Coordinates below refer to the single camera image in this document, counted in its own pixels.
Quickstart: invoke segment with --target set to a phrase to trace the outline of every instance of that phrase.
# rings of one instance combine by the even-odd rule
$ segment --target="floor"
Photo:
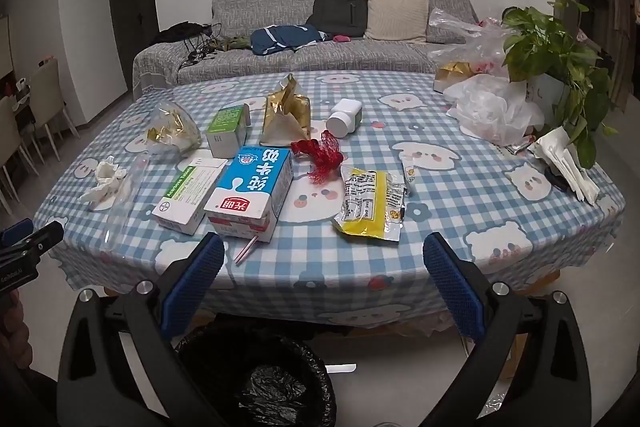
[[[0,227],[33,216],[66,166],[129,103],[126,98],[116,103],[81,130],[80,140],[65,135],[59,145],[60,163],[49,149],[47,166],[39,169],[41,176],[36,178],[32,173],[20,187],[21,203],[10,201],[14,216],[0,213]],[[634,374],[640,344],[640,179],[606,143],[598,144],[598,161],[625,195],[625,222],[610,251],[598,252],[584,267],[564,269],[553,285],[569,295],[580,325],[589,362],[594,422],[609,409]],[[32,367],[55,378],[77,294],[66,285],[62,270],[47,255],[38,270],[39,278],[21,289],[21,298],[31,330]],[[123,335],[123,343],[147,404],[161,410],[130,338]],[[316,339],[312,346],[326,363],[357,363],[353,373],[332,375],[338,427],[371,427],[382,421],[404,427],[418,425],[465,362],[454,330],[434,333],[429,338],[387,335]]]

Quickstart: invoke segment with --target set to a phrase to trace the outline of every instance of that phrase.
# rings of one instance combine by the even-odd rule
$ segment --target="milk carton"
[[[151,212],[154,219],[163,227],[193,235],[225,164],[219,158],[194,159],[158,201]]]
[[[233,158],[246,139],[251,125],[249,106],[245,103],[220,109],[207,127],[207,141],[214,158]]]
[[[268,243],[292,179],[289,149],[242,147],[204,211],[220,235]]]

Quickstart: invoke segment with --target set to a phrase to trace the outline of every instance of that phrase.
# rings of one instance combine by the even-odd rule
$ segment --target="green label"
[[[175,193],[178,191],[178,188],[182,187],[185,181],[191,176],[191,173],[196,168],[193,165],[189,165],[184,172],[180,175],[180,177],[171,185],[171,188],[164,195],[165,198],[171,199],[175,196]]]
[[[244,105],[237,105],[236,107],[229,107],[226,109],[220,109],[209,124],[207,129],[208,133],[214,132],[233,132],[238,127],[238,121],[244,111]]]

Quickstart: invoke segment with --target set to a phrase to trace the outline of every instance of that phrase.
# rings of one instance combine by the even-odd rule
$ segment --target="sofa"
[[[220,37],[248,36],[271,24],[303,24],[313,11],[314,0],[213,0],[212,21],[220,23]],[[444,10],[473,23],[478,18],[470,0],[430,0],[430,9]],[[434,73],[427,53],[436,46],[461,43],[460,36],[427,27],[427,43],[373,41],[322,42],[296,52],[286,50],[258,56],[251,50],[220,52],[214,58],[181,67],[189,49],[184,42],[155,44],[140,52],[133,63],[134,97],[146,89],[247,74],[288,71],[382,70]]]

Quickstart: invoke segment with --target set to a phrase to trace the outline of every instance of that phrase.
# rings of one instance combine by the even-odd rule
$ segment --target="beige pillow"
[[[367,0],[367,39],[427,41],[429,0]]]

